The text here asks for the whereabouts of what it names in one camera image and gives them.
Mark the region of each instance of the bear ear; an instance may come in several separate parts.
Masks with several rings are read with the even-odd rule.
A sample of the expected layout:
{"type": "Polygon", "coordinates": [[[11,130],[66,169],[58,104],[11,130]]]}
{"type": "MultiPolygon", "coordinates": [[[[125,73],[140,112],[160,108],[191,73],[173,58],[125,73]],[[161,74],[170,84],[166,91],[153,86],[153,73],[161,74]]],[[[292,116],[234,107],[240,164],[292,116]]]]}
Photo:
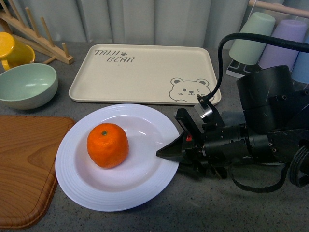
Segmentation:
{"type": "Polygon", "coordinates": [[[174,84],[177,84],[177,83],[179,83],[179,82],[182,82],[183,80],[181,79],[181,78],[173,78],[173,79],[171,79],[171,83],[174,85],[174,84]]]}
{"type": "Polygon", "coordinates": [[[203,84],[203,85],[206,85],[206,86],[209,85],[209,82],[208,82],[207,80],[205,80],[205,79],[198,79],[197,82],[198,82],[198,83],[201,83],[201,84],[203,84]]]}

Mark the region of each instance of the robotic arm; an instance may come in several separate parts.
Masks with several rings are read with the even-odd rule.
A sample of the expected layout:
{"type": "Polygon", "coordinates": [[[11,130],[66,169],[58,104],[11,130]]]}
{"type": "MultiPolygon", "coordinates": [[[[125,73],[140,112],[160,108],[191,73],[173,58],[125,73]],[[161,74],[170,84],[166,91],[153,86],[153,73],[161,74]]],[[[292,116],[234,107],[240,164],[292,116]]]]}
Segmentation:
{"type": "Polygon", "coordinates": [[[204,122],[202,130],[185,109],[178,109],[175,118],[183,133],[158,150],[156,155],[177,161],[182,168],[199,174],[205,174],[209,169],[220,178],[227,178],[229,173],[234,183],[247,191],[275,191],[283,185],[287,173],[294,185],[303,187],[309,183],[309,89],[294,91],[287,66],[261,70],[237,81],[244,124],[226,126],[210,102],[222,81],[223,45],[233,39],[309,52],[309,44],[264,35],[236,33],[226,36],[218,49],[217,85],[207,96],[198,96],[199,104],[194,106],[204,122]],[[234,179],[231,172],[233,165],[273,162],[284,164],[284,168],[280,181],[270,187],[244,186],[234,179]]]}

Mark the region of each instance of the bowl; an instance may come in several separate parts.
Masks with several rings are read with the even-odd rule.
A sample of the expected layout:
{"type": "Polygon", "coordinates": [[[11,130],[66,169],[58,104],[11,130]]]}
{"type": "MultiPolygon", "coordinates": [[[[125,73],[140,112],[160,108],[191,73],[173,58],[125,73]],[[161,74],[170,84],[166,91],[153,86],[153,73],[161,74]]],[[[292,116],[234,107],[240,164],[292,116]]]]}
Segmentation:
{"type": "Polygon", "coordinates": [[[46,64],[24,64],[0,75],[0,102],[14,109],[40,107],[54,97],[57,89],[57,73],[46,64]]]}

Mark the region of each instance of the yellow mug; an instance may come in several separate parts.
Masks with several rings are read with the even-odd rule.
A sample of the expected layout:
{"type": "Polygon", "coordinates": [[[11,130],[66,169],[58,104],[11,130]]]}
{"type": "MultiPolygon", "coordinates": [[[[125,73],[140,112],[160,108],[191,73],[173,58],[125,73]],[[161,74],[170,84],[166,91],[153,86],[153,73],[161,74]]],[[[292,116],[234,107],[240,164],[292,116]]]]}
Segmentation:
{"type": "Polygon", "coordinates": [[[5,70],[22,64],[33,63],[33,49],[15,39],[7,32],[0,32],[0,60],[5,70]]]}

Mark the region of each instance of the tray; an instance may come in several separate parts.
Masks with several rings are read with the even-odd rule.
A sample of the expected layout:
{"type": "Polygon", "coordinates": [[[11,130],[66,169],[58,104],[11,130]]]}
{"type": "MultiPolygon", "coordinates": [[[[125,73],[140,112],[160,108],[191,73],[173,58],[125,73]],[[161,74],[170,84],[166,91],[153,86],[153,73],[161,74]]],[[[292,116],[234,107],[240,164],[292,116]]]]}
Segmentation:
{"type": "Polygon", "coordinates": [[[55,158],[74,125],[66,117],[0,116],[0,229],[24,229],[47,212],[55,158]]]}
{"type": "MultiPolygon", "coordinates": [[[[198,47],[97,44],[69,89],[77,102],[197,104],[217,83],[208,52],[198,47]]],[[[218,91],[211,99],[217,104],[218,91]]]]}

